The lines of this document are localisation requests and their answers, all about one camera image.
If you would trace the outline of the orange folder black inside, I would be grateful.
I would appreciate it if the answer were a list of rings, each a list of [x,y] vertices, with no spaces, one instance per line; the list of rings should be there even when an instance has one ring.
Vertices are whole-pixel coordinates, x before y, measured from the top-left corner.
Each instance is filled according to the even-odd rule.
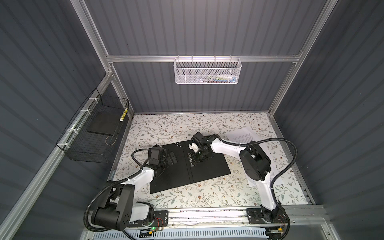
[[[214,154],[212,158],[202,163],[194,163],[195,166],[191,167],[188,153],[194,153],[189,148],[192,142],[189,140],[163,145],[163,148],[168,153],[174,152],[177,163],[169,166],[160,176],[154,177],[150,182],[151,194],[222,177],[231,173],[223,154]]]

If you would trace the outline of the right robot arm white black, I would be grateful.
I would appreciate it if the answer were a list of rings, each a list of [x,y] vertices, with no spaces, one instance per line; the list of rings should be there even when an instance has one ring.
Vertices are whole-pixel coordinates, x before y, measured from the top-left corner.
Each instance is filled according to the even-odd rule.
[[[218,135],[204,136],[198,132],[193,135],[193,143],[189,145],[189,148],[193,151],[192,158],[196,163],[207,160],[213,154],[238,158],[242,163],[249,185],[257,187],[259,191],[261,197],[259,217],[267,223],[272,223],[278,218],[281,204],[278,203],[272,191],[272,161],[262,149],[261,144],[280,140],[280,138],[271,138],[243,144],[223,140]]]

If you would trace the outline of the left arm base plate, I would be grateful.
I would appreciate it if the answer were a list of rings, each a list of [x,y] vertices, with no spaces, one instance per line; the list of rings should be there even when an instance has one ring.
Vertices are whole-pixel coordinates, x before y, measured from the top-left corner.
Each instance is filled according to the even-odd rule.
[[[150,218],[138,220],[128,224],[128,228],[151,228],[151,227],[167,227],[169,219],[169,211],[154,211],[150,213]]]

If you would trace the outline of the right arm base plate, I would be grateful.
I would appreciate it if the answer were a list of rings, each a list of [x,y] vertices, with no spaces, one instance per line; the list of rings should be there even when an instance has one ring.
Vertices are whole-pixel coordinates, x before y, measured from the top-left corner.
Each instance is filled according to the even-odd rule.
[[[264,207],[246,209],[248,221],[250,224],[283,224],[287,223],[285,214],[276,207],[274,210],[268,210]]]

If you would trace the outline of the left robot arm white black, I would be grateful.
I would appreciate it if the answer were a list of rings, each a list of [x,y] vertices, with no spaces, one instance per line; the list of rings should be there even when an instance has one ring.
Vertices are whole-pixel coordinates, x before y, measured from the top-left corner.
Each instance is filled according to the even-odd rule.
[[[138,149],[131,158],[139,170],[119,181],[109,181],[86,207],[83,222],[91,232],[118,230],[124,232],[129,224],[149,225],[154,221],[154,205],[135,200],[135,193],[160,176],[166,168],[177,163],[176,156],[155,145]]]

